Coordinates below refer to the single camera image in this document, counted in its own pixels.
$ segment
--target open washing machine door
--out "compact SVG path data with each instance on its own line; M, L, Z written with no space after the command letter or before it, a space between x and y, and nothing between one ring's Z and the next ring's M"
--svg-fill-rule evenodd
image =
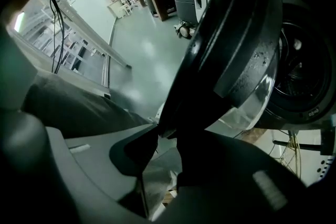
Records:
M253 127L275 85L281 25L282 0L210 0L163 108L162 135L219 118Z

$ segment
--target shiny floor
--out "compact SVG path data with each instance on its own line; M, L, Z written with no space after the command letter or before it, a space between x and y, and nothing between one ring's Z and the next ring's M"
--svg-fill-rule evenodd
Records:
M134 8L130 16L117 20L112 48L132 66L110 64L111 99L119 106L144 118L155 117L190 42L176 35L178 23L177 16L162 22L148 8ZM219 121L208 130L228 136L239 133Z

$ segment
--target fluorescent light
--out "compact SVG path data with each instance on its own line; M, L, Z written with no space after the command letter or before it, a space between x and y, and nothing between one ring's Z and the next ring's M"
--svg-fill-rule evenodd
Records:
M22 23L22 20L23 20L24 16L25 16L24 12L20 13L19 16L17 16L15 26L14 26L15 31L17 31L17 32L20 31L21 23Z

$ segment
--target white wall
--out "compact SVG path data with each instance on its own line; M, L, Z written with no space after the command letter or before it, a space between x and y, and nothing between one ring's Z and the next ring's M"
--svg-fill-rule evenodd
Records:
M69 0L80 17L107 43L110 42L115 16L107 8L111 0Z

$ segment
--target wall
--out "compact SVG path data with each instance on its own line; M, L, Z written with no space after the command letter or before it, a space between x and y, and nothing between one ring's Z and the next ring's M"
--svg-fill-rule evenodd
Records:
M108 44L115 16L107 8L111 0L69 0L80 17Z

